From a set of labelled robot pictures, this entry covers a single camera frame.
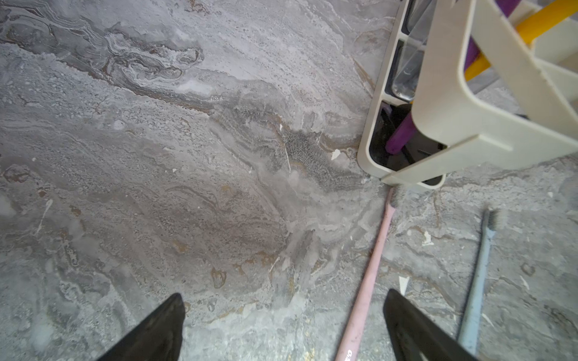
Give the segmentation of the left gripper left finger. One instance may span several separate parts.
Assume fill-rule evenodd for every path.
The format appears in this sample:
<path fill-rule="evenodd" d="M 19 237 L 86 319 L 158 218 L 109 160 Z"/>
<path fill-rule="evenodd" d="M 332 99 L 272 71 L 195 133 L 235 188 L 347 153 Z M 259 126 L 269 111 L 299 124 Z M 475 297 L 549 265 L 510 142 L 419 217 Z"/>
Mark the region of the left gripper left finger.
<path fill-rule="evenodd" d="M 182 349 L 184 321 L 185 304 L 182 295 L 173 293 L 98 361 L 177 361 Z"/>

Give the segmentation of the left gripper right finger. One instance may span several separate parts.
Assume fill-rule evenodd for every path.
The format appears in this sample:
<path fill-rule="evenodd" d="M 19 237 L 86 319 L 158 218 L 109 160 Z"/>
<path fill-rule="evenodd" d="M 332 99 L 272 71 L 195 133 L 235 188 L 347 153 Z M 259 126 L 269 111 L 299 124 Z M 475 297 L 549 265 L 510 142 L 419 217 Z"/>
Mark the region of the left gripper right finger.
<path fill-rule="evenodd" d="M 476 360 L 397 290 L 388 291 L 383 313 L 397 361 Z"/>

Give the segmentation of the yellow toothbrush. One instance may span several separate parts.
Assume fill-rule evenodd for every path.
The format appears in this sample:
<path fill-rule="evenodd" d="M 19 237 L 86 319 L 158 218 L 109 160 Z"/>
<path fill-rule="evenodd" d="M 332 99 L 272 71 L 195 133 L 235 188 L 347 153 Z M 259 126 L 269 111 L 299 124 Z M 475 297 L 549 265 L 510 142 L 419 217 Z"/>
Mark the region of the yellow toothbrush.
<path fill-rule="evenodd" d="M 525 45 L 549 31 L 552 27 L 577 12 L 577 0 L 556 0 L 523 20 L 516 31 Z M 480 55 L 465 70 L 465 80 L 470 81 L 491 66 L 485 55 Z"/>

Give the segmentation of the purple toothbrush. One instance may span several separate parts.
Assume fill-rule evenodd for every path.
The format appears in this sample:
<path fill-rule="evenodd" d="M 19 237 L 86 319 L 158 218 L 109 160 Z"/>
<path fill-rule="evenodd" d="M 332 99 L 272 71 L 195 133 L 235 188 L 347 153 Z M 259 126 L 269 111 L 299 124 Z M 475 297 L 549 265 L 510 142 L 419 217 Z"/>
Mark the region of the purple toothbrush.
<path fill-rule="evenodd" d="M 496 1 L 496 3 L 503 12 L 503 14 L 506 17 L 508 17 L 519 5 L 520 0 L 504 0 L 504 1 Z M 474 63 L 474 61 L 479 58 L 479 56 L 480 56 L 480 49 L 478 48 L 475 41 L 472 38 L 470 38 L 463 70 L 466 71 Z M 385 150 L 389 154 L 399 153 L 402 150 L 402 148 L 407 144 L 407 142 L 415 135 L 416 132 L 417 128 L 412 118 L 411 108 L 408 108 L 406 117 L 404 117 L 404 119 L 401 121 L 397 129 L 388 138 Z"/>

